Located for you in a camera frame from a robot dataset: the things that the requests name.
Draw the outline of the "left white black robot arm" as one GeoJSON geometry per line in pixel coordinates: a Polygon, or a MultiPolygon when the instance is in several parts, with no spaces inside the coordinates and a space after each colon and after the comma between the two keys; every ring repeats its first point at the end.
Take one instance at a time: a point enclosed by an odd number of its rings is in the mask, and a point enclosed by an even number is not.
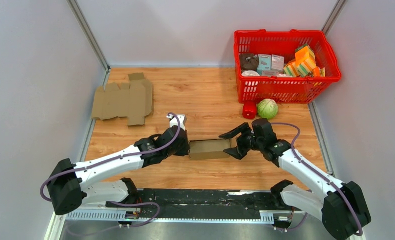
{"type": "Polygon", "coordinates": [[[188,132],[173,126],[163,134],[142,138],[129,147],[88,162],[72,163],[69,158],[61,160],[41,189],[47,189],[49,197],[42,192],[44,200],[51,202],[57,216],[66,215],[82,205],[121,203],[127,208],[135,206],[139,195],[131,180],[103,181],[109,177],[151,165],[160,164],[171,156],[189,154],[188,132]]]}

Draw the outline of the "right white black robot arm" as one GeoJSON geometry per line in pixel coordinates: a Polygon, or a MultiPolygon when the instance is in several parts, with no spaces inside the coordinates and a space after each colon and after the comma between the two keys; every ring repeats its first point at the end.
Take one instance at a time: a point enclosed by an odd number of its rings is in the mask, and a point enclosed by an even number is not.
{"type": "Polygon", "coordinates": [[[311,163],[295,148],[294,142],[277,137],[273,123],[264,118],[245,122],[219,138],[236,139],[236,147],[224,150],[231,157],[242,160],[249,151],[259,151],[267,161],[309,188],[304,190],[291,181],[281,181],[271,188],[273,207],[282,210],[290,206],[306,212],[320,220],[336,240],[364,235],[363,228],[372,218],[362,188],[354,181],[345,183],[311,163]]]}

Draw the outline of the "cardboard sheet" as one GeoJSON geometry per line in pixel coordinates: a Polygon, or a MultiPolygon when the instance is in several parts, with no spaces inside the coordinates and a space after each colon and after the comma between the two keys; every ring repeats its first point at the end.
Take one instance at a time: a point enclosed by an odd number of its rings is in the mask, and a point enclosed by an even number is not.
{"type": "Polygon", "coordinates": [[[96,89],[91,118],[128,118],[128,126],[144,126],[154,109],[153,83],[143,72],[128,75],[129,82],[108,83],[96,89]]]}

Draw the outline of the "brown cardboard paper box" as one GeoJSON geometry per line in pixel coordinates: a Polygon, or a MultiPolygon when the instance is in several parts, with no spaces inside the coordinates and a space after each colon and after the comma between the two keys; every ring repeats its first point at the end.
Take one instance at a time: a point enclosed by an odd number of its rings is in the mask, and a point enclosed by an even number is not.
{"type": "Polygon", "coordinates": [[[189,158],[192,161],[229,158],[224,150],[232,147],[229,139],[195,140],[190,141],[189,145],[189,158]]]}

